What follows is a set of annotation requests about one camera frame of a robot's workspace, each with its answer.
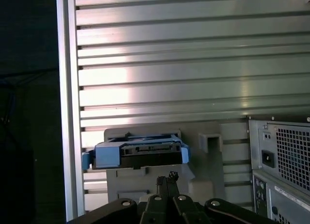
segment computer tower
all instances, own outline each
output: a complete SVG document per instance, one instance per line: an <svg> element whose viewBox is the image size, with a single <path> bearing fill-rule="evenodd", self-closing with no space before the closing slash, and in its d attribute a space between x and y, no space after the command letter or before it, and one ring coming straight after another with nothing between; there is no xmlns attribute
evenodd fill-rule
<svg viewBox="0 0 310 224"><path fill-rule="evenodd" d="M310 118L249 121L252 169L262 169L310 195Z"/></svg>
<svg viewBox="0 0 310 224"><path fill-rule="evenodd" d="M282 224L308 224L310 196L263 170L253 171L255 212Z"/></svg>

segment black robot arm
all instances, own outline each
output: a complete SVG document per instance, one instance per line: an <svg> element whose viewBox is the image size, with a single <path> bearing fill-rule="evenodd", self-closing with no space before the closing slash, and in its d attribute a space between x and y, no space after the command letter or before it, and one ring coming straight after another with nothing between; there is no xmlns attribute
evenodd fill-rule
<svg viewBox="0 0 310 224"><path fill-rule="evenodd" d="M121 198L84 214L70 224L276 224L221 199L206 201L204 206L179 193L177 172L157 178L157 194L147 202Z"/></svg>

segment bolt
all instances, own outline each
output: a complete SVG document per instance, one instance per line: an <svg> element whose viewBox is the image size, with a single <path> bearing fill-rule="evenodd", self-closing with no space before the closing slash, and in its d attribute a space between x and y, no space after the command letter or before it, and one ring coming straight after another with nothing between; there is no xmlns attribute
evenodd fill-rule
<svg viewBox="0 0 310 224"><path fill-rule="evenodd" d="M186 197L185 197L185 196L179 196L178 199L179 199L180 201L184 201L184 200L186 200Z"/></svg>
<svg viewBox="0 0 310 224"><path fill-rule="evenodd" d="M122 203L122 205L123 205L123 206L129 206L129 205L130 205L130 202L129 202L129 201L124 201L124 202Z"/></svg>
<svg viewBox="0 0 310 224"><path fill-rule="evenodd" d="M220 203L218 201L211 201L211 205L213 206L219 206Z"/></svg>

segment white label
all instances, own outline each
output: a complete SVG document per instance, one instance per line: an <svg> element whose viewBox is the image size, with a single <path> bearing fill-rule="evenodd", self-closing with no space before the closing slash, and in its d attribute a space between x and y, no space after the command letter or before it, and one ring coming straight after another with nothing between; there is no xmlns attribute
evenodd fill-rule
<svg viewBox="0 0 310 224"><path fill-rule="evenodd" d="M279 193L281 193L282 195L286 196L290 200L294 201L295 203L299 204L300 206L302 206L306 210L310 211L310 206L308 206L306 203L302 202L301 200L298 200L296 197L288 194L286 191L283 191L282 189L278 188L277 186L275 186L275 190L278 191Z"/></svg>

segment perforated metal mesh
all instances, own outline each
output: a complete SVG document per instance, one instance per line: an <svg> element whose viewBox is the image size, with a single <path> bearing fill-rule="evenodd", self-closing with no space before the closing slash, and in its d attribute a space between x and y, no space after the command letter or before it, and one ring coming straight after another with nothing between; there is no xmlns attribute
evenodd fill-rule
<svg viewBox="0 0 310 224"><path fill-rule="evenodd" d="M276 137L280 176L310 191L310 133L279 128Z"/></svg>
<svg viewBox="0 0 310 224"><path fill-rule="evenodd" d="M281 214L279 214L279 223L282 223L282 224L292 224L286 218L284 218Z"/></svg>

